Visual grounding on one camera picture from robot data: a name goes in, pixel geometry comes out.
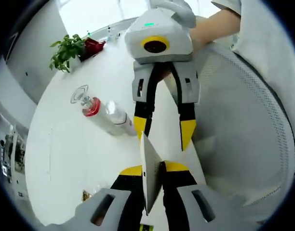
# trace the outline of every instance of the round table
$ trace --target round table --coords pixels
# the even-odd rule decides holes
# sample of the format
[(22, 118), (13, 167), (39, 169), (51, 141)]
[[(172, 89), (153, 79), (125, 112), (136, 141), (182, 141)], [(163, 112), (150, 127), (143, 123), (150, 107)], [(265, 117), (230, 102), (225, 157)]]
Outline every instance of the round table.
[[(122, 170), (141, 164), (137, 137), (106, 134), (83, 116), (79, 103), (70, 103), (75, 89), (87, 84), (89, 95), (104, 103), (114, 100), (133, 118), (133, 61), (120, 38), (73, 73), (58, 71), (44, 92), (30, 126), (25, 162), (28, 195), (44, 225), (70, 219), (83, 190), (110, 187)], [(149, 139), (163, 160), (187, 165), (196, 181), (205, 183), (193, 143), (181, 151), (179, 114), (164, 81), (157, 86)], [(153, 223), (154, 230), (168, 229), (162, 192), (142, 222)]]

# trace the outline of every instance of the white plastic bottle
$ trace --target white plastic bottle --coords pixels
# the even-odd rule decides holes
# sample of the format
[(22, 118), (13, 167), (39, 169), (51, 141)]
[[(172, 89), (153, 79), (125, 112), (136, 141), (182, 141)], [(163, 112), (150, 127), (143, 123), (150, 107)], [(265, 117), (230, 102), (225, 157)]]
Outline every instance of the white plastic bottle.
[(113, 36), (114, 36), (112, 27), (111, 26), (108, 26), (107, 29), (108, 29), (108, 37), (107, 37), (107, 40), (108, 41), (112, 41), (113, 40)]
[(130, 136), (137, 135), (131, 119), (121, 107), (119, 107), (114, 101), (109, 101), (106, 104), (106, 108), (110, 120), (115, 124), (116, 127), (122, 129)]
[(88, 96), (87, 89), (87, 85), (78, 88), (72, 96), (71, 103), (80, 102), (83, 115), (93, 121), (103, 131), (112, 136), (123, 134), (123, 130), (116, 127), (108, 117), (106, 106), (102, 104), (99, 98)]

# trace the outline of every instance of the person's arm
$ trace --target person's arm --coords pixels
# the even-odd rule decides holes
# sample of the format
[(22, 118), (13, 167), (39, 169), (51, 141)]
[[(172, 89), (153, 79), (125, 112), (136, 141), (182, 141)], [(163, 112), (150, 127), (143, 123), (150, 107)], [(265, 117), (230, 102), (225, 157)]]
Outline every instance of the person's arm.
[(190, 30), (194, 50), (215, 39), (239, 32), (240, 24), (241, 16), (229, 8), (222, 9), (204, 21), (198, 21), (197, 26)]

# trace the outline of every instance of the gripper jaw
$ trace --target gripper jaw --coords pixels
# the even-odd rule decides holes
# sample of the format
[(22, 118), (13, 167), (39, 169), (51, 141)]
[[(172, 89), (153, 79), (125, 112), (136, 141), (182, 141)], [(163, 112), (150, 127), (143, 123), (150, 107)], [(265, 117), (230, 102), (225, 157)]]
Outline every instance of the gripper jaw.
[(197, 103), (199, 98), (199, 81), (192, 61), (150, 64), (134, 62), (133, 100), (136, 102), (134, 127), (139, 139), (142, 132), (148, 136), (155, 110), (156, 86), (164, 70), (168, 69), (176, 82), (181, 149), (184, 151), (196, 127), (194, 103)]

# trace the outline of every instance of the white sleeve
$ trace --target white sleeve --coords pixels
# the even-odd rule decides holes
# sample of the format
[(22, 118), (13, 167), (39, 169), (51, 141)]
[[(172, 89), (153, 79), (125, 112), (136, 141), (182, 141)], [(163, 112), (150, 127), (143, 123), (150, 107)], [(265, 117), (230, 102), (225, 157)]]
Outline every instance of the white sleeve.
[(241, 0), (212, 0), (212, 4), (221, 10), (229, 8), (241, 15)]

